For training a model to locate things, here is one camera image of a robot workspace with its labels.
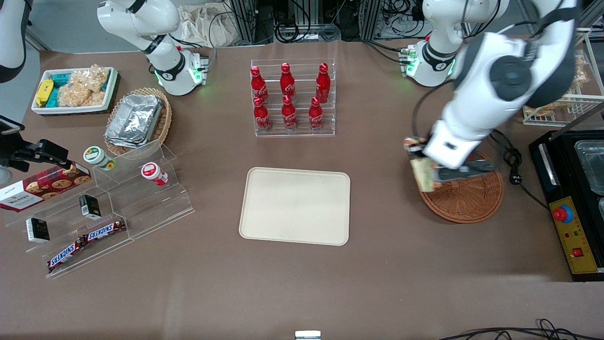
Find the coca-cola bottle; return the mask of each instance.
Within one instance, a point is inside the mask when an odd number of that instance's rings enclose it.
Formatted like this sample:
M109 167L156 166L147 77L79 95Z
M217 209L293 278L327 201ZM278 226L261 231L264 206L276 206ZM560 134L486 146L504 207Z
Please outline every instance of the coca-cola bottle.
M329 74L327 74L327 64L322 62L319 65L319 75L316 77L316 96L320 103L327 103L331 81Z
M308 110L310 130L318 132L323 127L323 109L321 108L319 98L313 97Z
M296 83L294 80L294 76L289 71L289 64L284 62L281 64L281 79L279 80L281 84L281 92L283 95L290 96L292 98L292 103L296 102Z
M256 125L261 132L267 132L271 129L271 119L268 116L268 110L264 106L264 100L261 97L254 98L254 118Z
M252 91L254 92L254 97L260 97L266 102L268 100L268 91L266 90L266 82L260 75L260 69L258 66L252 66L249 72L252 74Z
M283 123L288 131L293 131L298 128L298 120L296 119L296 108L292 105L292 98L289 95L283 96Z

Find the brown tablecloth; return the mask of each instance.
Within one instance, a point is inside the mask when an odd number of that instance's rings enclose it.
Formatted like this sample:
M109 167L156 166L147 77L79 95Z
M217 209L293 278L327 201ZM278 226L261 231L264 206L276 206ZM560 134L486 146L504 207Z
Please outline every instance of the brown tablecloth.
M250 59L326 55L337 60L336 136L257 139ZM43 70L115 67L118 98L158 86L142 53L41 58ZM1 338L291 339L295 330L318 329L324 339L434 339L533 327L536 318L604 335L603 286L569 282L548 212L520 188L506 181L501 208L479 224L452 224L425 206L402 141L426 91L360 43L220 49L208 85L169 97L174 116L166 144L179 157L175 168L196 212L57 280L45 279L41 259L24 252L23 234L3 229ZM450 98L447 85L426 101L421 131ZM81 161L87 146L103 145L106 119L28 112L23 135L50 139ZM526 152L547 129L502 129L525 155L525 185L542 197ZM488 143L480 149L500 159ZM240 237L246 174L255 166L347 173L348 243ZM507 178L506 165L498 166Z

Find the acrylic bottle rack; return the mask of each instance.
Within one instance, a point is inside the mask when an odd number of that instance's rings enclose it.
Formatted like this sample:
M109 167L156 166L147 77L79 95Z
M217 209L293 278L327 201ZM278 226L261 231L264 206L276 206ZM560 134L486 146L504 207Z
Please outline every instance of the acrylic bottle rack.
M298 128L288 131L283 123L281 108L283 106L283 95L279 79L281 78L281 64L289 63L291 73L296 85L296 118ZM318 132L310 130L308 111L310 100L316 95L316 77L319 74L319 64L327 63L329 70L327 74L331 78L331 86L327 103L321 104L323 109L323 127ZM252 66L260 68L260 74L266 81L269 99L265 103L268 110L272 128L267 132L258 129L254 119L254 93L251 92L252 119L256 137L315 137L334 136L336 134L336 62L334 58L323 59L265 59L252 60Z
M46 275L57 278L195 211L187 191L176 178L171 163L175 159L176 156L160 142L148 143L116 157L116 167L111 171L92 168L94 183L76 187L19 213L3 211L5 224L25 232L27 219L34 217L46 221L50 241L30 243L27 253L41 256L40 273L48 273L47 261L78 237L114 221L125 220L126 230L89 243ZM141 176L141 167L147 162L157 163L168 174L166 185L158 186ZM101 219L93 221L82 216L79 197L83 194L98 200Z

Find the round wicker basket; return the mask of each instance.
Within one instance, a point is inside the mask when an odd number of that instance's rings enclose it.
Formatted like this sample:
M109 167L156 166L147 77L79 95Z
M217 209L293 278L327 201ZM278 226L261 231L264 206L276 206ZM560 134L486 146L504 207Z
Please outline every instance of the round wicker basket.
M473 159L489 158L476 152ZM434 192L420 192L424 202L439 216L456 223L477 223L491 217L503 199L499 171L486 175L444 182Z
M157 98L160 98L163 101L163 106L161 108L160 117L157 121L157 125L155 125L155 130L153 132L153 137L151 140L159 140L161 143L164 143L165 138L168 136L168 130L170 129L170 124L172 122L172 108L170 107L170 102L168 102L168 98L166 98L165 94L161 91L156 90L154 88L140 88L138 90L134 90L129 94L142 94L143 96L147 96L152 94ZM107 126L111 124L111 120L113 120L115 112L117 108L120 106L121 102L126 98L126 96L122 97L120 101L115 104L113 110L111 110L111 115L109 115L109 119L107 121ZM105 139L105 145L107 145L107 149L114 155L119 156L123 155L128 151L133 150L133 148L127 148L125 146L117 146L109 143L107 139Z

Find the cookie box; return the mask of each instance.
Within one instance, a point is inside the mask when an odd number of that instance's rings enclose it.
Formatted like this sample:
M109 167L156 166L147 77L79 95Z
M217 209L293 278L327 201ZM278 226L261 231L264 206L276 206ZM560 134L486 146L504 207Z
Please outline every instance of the cookie box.
M69 169L53 166L0 189L0 208L23 211L51 197L90 181L90 171L72 162Z

